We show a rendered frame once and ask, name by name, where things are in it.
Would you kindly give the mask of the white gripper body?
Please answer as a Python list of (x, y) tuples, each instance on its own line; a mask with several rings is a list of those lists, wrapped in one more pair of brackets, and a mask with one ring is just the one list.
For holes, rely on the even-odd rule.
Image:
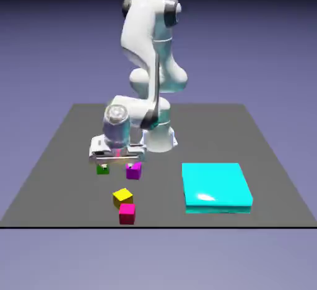
[(91, 139), (89, 160), (96, 164), (135, 163), (143, 161), (147, 148), (140, 143), (111, 142), (104, 135)]

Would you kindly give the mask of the small purple cube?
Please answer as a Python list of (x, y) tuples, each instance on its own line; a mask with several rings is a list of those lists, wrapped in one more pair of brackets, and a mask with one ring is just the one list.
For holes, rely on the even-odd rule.
[(126, 167), (126, 179), (139, 180), (142, 172), (142, 163), (135, 162), (133, 164), (131, 169)]

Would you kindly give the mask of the small yellow cube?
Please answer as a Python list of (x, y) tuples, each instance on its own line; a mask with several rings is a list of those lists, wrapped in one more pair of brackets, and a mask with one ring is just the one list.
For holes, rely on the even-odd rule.
[(121, 204), (131, 204), (133, 203), (133, 194), (127, 189), (122, 188), (113, 192), (113, 204), (119, 209)]

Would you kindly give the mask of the small pink cube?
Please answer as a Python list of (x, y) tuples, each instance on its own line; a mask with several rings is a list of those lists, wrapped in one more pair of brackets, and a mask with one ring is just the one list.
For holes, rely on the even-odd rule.
[(119, 207), (119, 223), (133, 225), (136, 219), (136, 206), (133, 203), (122, 203)]

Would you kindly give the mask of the large cyan box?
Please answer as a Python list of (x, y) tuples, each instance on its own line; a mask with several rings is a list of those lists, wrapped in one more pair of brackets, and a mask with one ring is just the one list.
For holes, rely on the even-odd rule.
[(238, 163), (183, 163), (185, 212), (250, 213), (253, 196)]

